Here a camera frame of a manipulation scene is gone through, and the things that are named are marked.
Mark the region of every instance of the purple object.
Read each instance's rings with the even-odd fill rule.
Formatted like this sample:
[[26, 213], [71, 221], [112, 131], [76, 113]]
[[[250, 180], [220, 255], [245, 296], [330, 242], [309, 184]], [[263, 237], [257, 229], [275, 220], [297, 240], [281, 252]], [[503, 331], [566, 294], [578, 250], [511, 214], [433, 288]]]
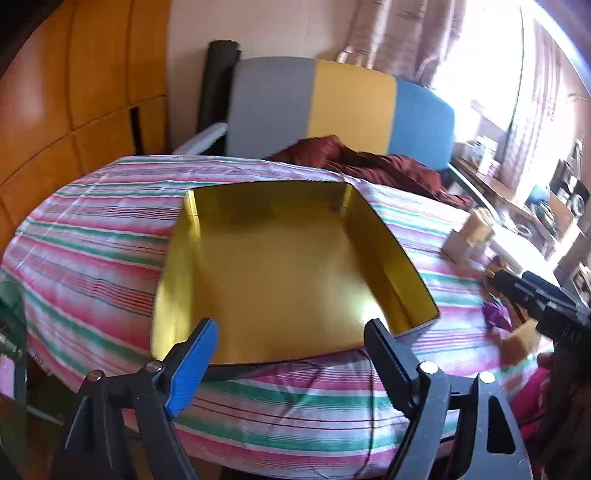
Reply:
[[487, 324], [494, 325], [507, 332], [514, 330], [509, 310], [506, 309], [500, 300], [482, 302], [482, 313]]

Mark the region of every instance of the red cloth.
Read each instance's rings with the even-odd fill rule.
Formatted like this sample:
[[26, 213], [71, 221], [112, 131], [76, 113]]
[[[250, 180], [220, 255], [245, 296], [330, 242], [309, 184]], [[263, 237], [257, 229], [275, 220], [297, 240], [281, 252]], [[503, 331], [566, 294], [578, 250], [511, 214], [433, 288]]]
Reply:
[[[548, 378], [549, 370], [537, 369], [527, 381], [521, 391], [511, 400], [509, 404], [517, 422], [534, 417], [542, 412], [540, 408], [540, 397], [542, 395], [542, 383]], [[520, 428], [524, 440], [531, 440], [540, 422], [536, 421]]]
[[343, 145], [336, 135], [300, 140], [267, 160], [345, 173], [458, 208], [472, 206], [469, 196], [448, 193], [441, 186], [439, 173], [417, 160], [404, 155], [359, 153]]

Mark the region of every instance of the bed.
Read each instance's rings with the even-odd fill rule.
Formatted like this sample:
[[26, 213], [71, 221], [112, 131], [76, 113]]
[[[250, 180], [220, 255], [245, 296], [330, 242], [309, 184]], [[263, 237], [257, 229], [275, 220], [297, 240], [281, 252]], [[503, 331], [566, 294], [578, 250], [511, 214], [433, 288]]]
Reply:
[[[418, 269], [441, 318], [413, 346], [445, 371], [491, 370], [509, 396], [535, 370], [502, 367], [486, 328], [476, 266], [440, 247], [467, 213], [342, 174], [264, 160], [126, 157], [35, 208], [0, 269], [0, 300], [26, 327], [28, 349], [76, 391], [91, 369], [132, 372], [150, 357], [154, 294], [184, 192], [255, 180], [351, 183]], [[542, 342], [540, 349], [549, 348]], [[126, 415], [130, 426], [132, 415]], [[445, 435], [454, 431], [450, 414]], [[363, 349], [278, 365], [263, 375], [206, 382], [177, 427], [190, 455], [277, 478], [363, 478], [385, 472], [407, 421], [394, 411]]]

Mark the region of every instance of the wooden cabinet door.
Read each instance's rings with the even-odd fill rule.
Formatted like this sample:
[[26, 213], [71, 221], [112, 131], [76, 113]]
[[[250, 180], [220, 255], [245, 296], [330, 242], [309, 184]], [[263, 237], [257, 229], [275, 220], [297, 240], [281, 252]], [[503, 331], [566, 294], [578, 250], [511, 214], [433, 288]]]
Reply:
[[170, 0], [135, 1], [129, 26], [127, 84], [131, 105], [166, 94]]
[[132, 0], [78, 2], [68, 61], [73, 128], [128, 105], [125, 69], [131, 4]]
[[135, 155], [129, 109], [111, 113], [79, 128], [74, 132], [74, 141], [84, 173], [104, 167], [119, 157]]
[[156, 97], [139, 107], [139, 130], [144, 155], [164, 154], [166, 141], [166, 99]]
[[17, 227], [49, 195], [81, 175], [69, 136], [35, 155], [0, 187], [12, 226]]
[[29, 37], [0, 78], [0, 184], [69, 131], [66, 51], [74, 1], [66, 0]]
[[8, 245], [8, 242], [14, 236], [14, 225], [8, 218], [8, 213], [5, 211], [5, 208], [0, 209], [0, 258], [2, 258], [2, 254], [4, 249]]

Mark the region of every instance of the pink curtain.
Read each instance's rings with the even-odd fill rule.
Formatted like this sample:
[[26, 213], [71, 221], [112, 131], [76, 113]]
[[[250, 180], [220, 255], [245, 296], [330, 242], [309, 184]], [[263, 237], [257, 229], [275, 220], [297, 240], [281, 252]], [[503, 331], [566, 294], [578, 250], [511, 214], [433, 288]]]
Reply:
[[518, 205], [527, 200], [535, 185], [535, 169], [546, 167], [543, 148], [538, 146], [546, 135], [554, 133], [561, 73], [558, 45], [524, 13], [523, 74], [500, 178], [515, 193], [513, 201]]
[[466, 0], [360, 0], [338, 61], [428, 86], [465, 13]]

